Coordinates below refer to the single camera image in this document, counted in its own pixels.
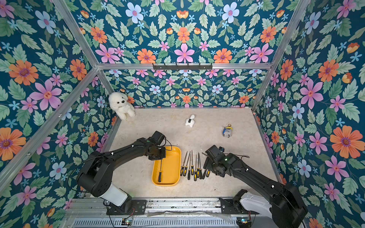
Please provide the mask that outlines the file tool three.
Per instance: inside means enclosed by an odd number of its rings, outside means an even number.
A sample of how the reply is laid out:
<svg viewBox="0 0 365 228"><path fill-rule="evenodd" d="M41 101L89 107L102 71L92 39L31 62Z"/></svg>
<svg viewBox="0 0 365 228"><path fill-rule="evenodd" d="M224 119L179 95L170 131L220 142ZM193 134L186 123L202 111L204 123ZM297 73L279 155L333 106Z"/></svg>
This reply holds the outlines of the file tool three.
<svg viewBox="0 0 365 228"><path fill-rule="evenodd" d="M191 178L191 153L189 154L189 161L188 161L188 171L187 171L187 179L190 180Z"/></svg>

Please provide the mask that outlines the file tool four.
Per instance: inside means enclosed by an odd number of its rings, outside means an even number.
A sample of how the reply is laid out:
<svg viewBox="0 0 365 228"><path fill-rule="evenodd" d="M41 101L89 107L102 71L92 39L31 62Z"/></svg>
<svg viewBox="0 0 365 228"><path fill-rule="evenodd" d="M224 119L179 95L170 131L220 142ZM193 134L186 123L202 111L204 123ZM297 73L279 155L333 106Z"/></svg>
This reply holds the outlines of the file tool four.
<svg viewBox="0 0 365 228"><path fill-rule="evenodd" d="M191 159L191 175L194 176L194 154L193 151L191 151L191 155L190 155L190 159Z"/></svg>

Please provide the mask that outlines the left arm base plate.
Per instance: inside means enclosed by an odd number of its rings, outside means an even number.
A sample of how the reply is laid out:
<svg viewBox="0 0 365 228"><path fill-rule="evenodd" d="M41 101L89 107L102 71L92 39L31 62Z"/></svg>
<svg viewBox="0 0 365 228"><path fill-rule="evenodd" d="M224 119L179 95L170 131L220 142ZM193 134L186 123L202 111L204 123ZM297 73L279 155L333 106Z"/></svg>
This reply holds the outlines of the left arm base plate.
<svg viewBox="0 0 365 228"><path fill-rule="evenodd" d="M127 199L121 206L109 203L106 214L108 216L144 215L146 205L147 200L144 199Z"/></svg>

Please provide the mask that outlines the file tool six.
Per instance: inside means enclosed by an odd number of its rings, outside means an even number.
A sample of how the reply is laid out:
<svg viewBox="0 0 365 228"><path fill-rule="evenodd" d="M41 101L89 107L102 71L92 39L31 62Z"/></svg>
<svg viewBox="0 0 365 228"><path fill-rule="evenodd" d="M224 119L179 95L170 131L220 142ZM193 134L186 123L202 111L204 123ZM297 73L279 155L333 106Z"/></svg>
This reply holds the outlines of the file tool six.
<svg viewBox="0 0 365 228"><path fill-rule="evenodd" d="M201 175L201 170L200 170L200 156L199 156L199 154L197 154L197 178L198 179L200 179L201 177L200 177L200 175Z"/></svg>

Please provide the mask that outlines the file tool two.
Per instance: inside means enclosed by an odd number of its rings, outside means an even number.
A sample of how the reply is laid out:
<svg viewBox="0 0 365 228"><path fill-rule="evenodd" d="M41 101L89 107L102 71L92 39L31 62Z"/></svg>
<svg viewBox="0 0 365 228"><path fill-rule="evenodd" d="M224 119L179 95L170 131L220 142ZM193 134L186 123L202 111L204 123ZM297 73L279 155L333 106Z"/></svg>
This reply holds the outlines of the file tool two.
<svg viewBox="0 0 365 228"><path fill-rule="evenodd" d="M188 170L188 164L190 162L190 154L188 156L188 162L186 164L186 166L184 167L184 170L183 170L183 176L185 177L187 175L187 170Z"/></svg>

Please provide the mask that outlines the yellow plastic storage tray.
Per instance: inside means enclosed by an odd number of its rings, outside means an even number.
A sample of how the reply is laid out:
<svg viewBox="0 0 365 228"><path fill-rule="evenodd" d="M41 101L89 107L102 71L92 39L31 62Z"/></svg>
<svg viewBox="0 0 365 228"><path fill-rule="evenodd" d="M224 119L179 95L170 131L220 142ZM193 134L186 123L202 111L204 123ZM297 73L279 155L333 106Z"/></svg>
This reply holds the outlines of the yellow plastic storage tray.
<svg viewBox="0 0 365 228"><path fill-rule="evenodd" d="M181 169L181 149L177 146L168 146L166 148L166 157L163 159L162 165L162 181L158 182L160 161L154 162L152 172L152 183L156 186L170 187L175 186L180 180Z"/></svg>

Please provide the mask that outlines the file tool five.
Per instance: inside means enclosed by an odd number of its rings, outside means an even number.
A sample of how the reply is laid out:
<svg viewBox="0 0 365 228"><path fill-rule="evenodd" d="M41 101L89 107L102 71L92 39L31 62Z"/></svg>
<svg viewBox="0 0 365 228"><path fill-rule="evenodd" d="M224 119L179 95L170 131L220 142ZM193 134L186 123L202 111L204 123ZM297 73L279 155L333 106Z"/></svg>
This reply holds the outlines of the file tool five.
<svg viewBox="0 0 365 228"><path fill-rule="evenodd" d="M198 157L197 155L195 155L195 166L194 166L194 181L197 181L197 162L198 162Z"/></svg>

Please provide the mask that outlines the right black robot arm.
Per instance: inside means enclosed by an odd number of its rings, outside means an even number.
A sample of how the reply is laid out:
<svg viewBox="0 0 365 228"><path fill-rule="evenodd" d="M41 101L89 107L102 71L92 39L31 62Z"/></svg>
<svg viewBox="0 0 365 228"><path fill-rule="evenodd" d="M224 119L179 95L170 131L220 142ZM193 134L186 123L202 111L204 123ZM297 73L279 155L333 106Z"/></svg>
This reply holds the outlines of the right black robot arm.
<svg viewBox="0 0 365 228"><path fill-rule="evenodd" d="M257 194L240 190L232 199L236 213L256 212L271 218L279 228L298 228L308 213L297 187L274 181L247 165L238 156L213 145L206 152L204 169L224 177L232 176L249 185Z"/></svg>

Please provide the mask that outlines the file tool ten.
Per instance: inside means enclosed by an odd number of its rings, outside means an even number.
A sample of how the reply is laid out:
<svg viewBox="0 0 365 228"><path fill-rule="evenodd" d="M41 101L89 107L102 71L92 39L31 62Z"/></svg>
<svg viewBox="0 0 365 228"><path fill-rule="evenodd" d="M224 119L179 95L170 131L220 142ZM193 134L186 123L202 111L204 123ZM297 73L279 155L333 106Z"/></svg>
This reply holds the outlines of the file tool ten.
<svg viewBox="0 0 365 228"><path fill-rule="evenodd" d="M163 165L163 159L160 161L160 170L159 170L159 176L158 176L159 183L161 183L161 181L162 181L162 165Z"/></svg>

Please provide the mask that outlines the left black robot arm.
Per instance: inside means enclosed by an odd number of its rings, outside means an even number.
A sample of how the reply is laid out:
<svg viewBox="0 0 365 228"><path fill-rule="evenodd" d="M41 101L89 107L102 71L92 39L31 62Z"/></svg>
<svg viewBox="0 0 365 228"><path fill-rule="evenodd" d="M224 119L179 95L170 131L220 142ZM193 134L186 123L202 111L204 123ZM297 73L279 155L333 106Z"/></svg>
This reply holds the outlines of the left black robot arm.
<svg viewBox="0 0 365 228"><path fill-rule="evenodd" d="M165 136L155 132L153 136L137 139L125 147L105 153L92 153L77 176L78 185L94 197L103 198L117 207L122 206L129 195L112 183L114 170L138 157L147 156L151 161L165 158L163 141Z"/></svg>

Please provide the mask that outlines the file tool one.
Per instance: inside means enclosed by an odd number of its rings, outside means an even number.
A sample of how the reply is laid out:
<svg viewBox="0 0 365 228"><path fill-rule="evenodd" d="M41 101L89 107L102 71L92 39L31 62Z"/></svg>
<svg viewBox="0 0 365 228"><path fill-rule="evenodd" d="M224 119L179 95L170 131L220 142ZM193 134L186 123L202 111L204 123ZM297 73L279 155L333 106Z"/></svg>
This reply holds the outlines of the file tool one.
<svg viewBox="0 0 365 228"><path fill-rule="evenodd" d="M185 163L186 163L187 154L188 154L188 152L186 152L186 154L185 154L185 157L184 157L184 160L183 160L183 163L182 163L181 169L180 169L180 176L183 176L183 174L184 174L184 170L185 170Z"/></svg>

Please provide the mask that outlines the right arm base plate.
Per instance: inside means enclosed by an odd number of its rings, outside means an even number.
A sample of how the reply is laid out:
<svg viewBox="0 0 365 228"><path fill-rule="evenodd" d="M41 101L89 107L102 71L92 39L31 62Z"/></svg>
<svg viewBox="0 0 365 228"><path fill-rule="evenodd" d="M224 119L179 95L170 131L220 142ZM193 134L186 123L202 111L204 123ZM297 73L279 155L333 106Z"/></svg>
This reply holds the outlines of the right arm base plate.
<svg viewBox="0 0 365 228"><path fill-rule="evenodd" d="M234 198L219 198L221 204L221 213L230 215L249 215L258 214L257 212L251 212L246 209Z"/></svg>

